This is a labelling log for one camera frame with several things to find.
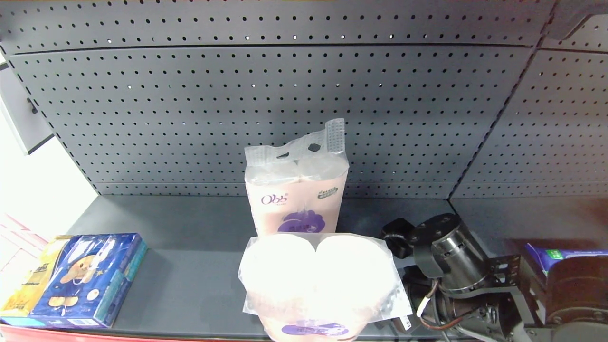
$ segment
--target blue tissue box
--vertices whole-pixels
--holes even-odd
[[[137,233],[83,235],[53,275],[22,323],[33,327],[110,327],[147,246]]]

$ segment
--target purple flower graphic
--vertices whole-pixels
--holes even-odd
[[[338,323],[321,324],[320,326],[299,326],[294,324],[284,326],[281,330],[289,335],[341,336],[348,333],[348,329]]]
[[[320,232],[325,228],[323,217],[312,210],[292,212],[283,219],[280,232]]]

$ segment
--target shelf surface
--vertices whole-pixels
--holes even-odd
[[[544,248],[608,248],[608,198],[530,197],[452,199],[454,209],[489,256]]]
[[[417,225],[452,212],[443,200],[344,199],[338,231],[365,236],[397,217]],[[70,234],[139,232],[150,246],[109,330],[124,336],[268,339],[256,316],[242,313],[237,278],[255,229],[245,197],[103,196]],[[397,267],[402,267],[399,260]],[[368,340],[438,338],[423,327],[400,335],[391,325],[368,324]]]

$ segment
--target pink packaging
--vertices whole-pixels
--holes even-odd
[[[353,341],[370,322],[412,314],[382,240],[347,233],[251,238],[239,267],[243,312],[277,342]]]
[[[336,231],[348,175],[344,119],[281,147],[246,147],[245,157],[245,186],[259,236]]]

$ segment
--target perforated metal panel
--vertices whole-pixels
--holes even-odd
[[[553,1],[3,1],[5,54],[201,44],[536,44]]]
[[[455,196],[608,193],[606,65],[539,51]]]
[[[241,183],[244,147],[282,145],[344,117],[348,180],[357,183],[346,195],[446,198],[529,52],[182,47],[26,54],[11,61],[102,194],[244,195],[238,185],[203,183]],[[127,183],[172,188],[140,184],[134,190]]]
[[[608,15],[595,15],[566,40],[546,39],[542,47],[579,51],[608,51]]]

